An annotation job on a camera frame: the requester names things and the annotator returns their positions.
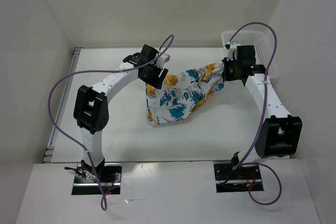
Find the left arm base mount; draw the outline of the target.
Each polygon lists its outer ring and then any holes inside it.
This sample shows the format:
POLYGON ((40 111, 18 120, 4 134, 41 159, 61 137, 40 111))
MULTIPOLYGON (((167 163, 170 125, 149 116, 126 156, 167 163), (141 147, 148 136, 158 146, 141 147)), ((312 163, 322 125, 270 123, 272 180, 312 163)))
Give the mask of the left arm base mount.
MULTIPOLYGON (((75 172, 72 195, 99 195, 100 189, 96 178, 89 172, 85 172, 81 164, 76 168, 67 168, 75 172)), ((119 195, 121 191, 121 163, 106 163, 103 174, 100 175, 100 183, 104 192, 108 195, 119 195)))

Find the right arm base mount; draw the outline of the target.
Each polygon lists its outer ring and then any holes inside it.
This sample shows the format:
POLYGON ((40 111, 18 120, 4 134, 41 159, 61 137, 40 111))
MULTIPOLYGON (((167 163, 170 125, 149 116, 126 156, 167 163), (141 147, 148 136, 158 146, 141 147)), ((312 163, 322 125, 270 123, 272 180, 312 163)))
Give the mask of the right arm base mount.
POLYGON ((217 193, 264 191, 259 166, 243 166, 232 172, 229 161, 214 162, 217 193))

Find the patterned white teal yellow shorts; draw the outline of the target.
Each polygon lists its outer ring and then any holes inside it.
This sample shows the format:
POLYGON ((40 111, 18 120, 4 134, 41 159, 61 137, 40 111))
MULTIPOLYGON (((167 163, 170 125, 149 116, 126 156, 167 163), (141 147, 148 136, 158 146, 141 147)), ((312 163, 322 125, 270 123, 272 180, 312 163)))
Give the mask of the patterned white teal yellow shorts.
POLYGON ((146 86, 148 121, 162 125, 185 120, 224 88, 223 63, 212 63, 165 77, 161 89, 146 86))

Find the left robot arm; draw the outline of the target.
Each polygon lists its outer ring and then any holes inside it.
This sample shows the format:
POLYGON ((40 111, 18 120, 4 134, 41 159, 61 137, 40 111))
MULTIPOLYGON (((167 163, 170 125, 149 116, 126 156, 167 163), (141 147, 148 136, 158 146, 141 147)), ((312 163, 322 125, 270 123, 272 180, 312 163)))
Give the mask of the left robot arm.
POLYGON ((136 79, 160 89, 168 73, 164 65, 169 60, 168 54, 160 54, 155 48, 144 45, 140 52, 126 56, 115 73, 90 87, 82 85, 78 89, 74 118, 86 148, 81 167, 93 182, 101 181, 105 175, 102 130, 109 120, 109 102, 136 79))

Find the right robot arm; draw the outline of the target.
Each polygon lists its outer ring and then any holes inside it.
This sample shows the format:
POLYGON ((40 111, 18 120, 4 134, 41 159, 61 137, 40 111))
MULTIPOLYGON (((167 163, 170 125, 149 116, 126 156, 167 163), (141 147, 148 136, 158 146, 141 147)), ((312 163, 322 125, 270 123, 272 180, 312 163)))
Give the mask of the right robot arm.
POLYGON ((260 111, 257 134, 251 147, 237 152, 231 159, 230 172, 235 178, 243 178, 248 165, 261 163, 271 157, 295 154, 302 130, 302 120, 293 116, 278 98, 267 73, 258 64, 255 48, 239 43, 227 43, 227 56, 223 59, 223 79, 226 82, 240 80, 253 96, 260 111))

